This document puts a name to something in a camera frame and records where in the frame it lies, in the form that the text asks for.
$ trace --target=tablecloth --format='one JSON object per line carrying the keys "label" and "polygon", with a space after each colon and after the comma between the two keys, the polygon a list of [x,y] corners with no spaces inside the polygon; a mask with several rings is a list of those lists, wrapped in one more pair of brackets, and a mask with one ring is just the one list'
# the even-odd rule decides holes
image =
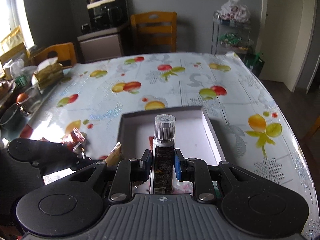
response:
{"label": "tablecloth", "polygon": [[233,53],[77,64],[29,122],[30,138],[60,142],[77,127],[90,142],[87,155],[99,158],[115,146],[122,114],[198,105],[226,160],[301,194],[310,209],[303,235],[319,235],[316,192],[299,144],[271,95]]}

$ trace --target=white box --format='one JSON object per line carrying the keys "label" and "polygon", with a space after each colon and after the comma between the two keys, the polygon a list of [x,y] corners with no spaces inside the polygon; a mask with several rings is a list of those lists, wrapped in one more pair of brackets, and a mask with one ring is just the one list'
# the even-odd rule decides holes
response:
{"label": "white box", "polygon": [[[149,136],[154,135],[155,117],[171,114],[176,118],[175,148],[179,148],[184,158],[197,158],[208,165],[217,166],[225,161],[218,138],[202,106],[184,106],[123,114],[118,141],[122,144],[125,159],[140,159],[146,149],[150,149]],[[173,184],[178,183],[173,171]],[[133,193],[147,193],[149,181],[139,186]]]}

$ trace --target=window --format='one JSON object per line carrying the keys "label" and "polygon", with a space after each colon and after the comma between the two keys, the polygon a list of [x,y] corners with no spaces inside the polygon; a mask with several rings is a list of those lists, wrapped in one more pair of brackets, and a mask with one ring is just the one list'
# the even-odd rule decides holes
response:
{"label": "window", "polygon": [[34,46],[23,0],[0,0],[0,41],[21,26],[27,49]]}
{"label": "window", "polygon": [[29,23],[28,23],[28,19],[27,19],[27,14],[26,14],[26,10],[24,7],[24,2],[23,0],[15,0],[15,5],[16,5],[16,12],[18,15],[18,19],[19,19],[19,24],[21,26],[21,30],[23,33],[23,38],[25,40],[25,44],[27,49],[31,48],[32,46],[34,46],[34,41],[31,35],[31,31],[29,28]]}
{"label": "window", "polygon": [[6,0],[0,0],[0,19],[0,41],[2,41],[11,32]]}

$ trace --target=black label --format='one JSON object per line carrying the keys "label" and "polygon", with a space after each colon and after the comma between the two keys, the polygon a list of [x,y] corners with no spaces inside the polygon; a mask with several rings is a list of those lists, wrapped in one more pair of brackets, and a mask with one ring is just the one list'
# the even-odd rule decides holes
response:
{"label": "black label", "polygon": [[153,193],[171,194],[174,145],[166,148],[156,146],[154,158]]}

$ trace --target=clear bottle cap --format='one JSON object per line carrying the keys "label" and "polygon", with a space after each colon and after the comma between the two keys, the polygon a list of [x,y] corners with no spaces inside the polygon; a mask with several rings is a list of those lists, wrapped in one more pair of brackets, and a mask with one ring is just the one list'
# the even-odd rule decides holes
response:
{"label": "clear bottle cap", "polygon": [[168,143],[174,140],[176,118],[169,114],[160,114],[155,120],[154,139],[161,143]]}

